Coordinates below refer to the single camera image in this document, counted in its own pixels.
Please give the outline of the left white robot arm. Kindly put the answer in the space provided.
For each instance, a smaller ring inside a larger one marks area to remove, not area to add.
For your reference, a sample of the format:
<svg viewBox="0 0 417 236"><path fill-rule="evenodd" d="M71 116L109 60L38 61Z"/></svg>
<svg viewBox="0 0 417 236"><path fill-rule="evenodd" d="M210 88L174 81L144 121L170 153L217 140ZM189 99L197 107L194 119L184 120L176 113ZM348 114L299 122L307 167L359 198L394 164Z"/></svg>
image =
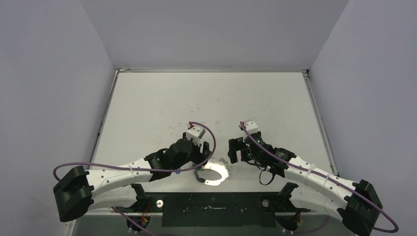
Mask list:
<svg viewBox="0 0 417 236"><path fill-rule="evenodd" d="M180 171L193 162L197 167L206 164L214 153L208 142L201 145L192 140L179 139L168 148L151 153L144 158L149 168L141 168L136 162L125 166L96 164L97 170L85 170L84 163L71 163L72 169L59 178L53 187L60 222L80 218L89 209L98 207L99 195L120 187L152 182Z"/></svg>

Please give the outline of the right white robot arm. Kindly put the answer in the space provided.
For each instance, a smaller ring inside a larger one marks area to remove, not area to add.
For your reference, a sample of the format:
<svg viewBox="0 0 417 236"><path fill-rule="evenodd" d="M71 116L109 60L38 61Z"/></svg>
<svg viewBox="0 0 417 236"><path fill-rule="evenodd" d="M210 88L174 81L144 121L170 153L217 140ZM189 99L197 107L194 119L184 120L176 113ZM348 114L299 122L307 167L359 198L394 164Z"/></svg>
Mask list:
<svg viewBox="0 0 417 236"><path fill-rule="evenodd" d="M287 149L265 143L259 131L230 139L228 156L232 163L238 161L238 152L241 161L253 161L275 176L294 180L320 194L306 197L303 193L285 192L278 197L281 209L323 210L326 215L339 218L357 236L368 236L375 230L383 206L370 182L363 179L354 182L332 175Z"/></svg>

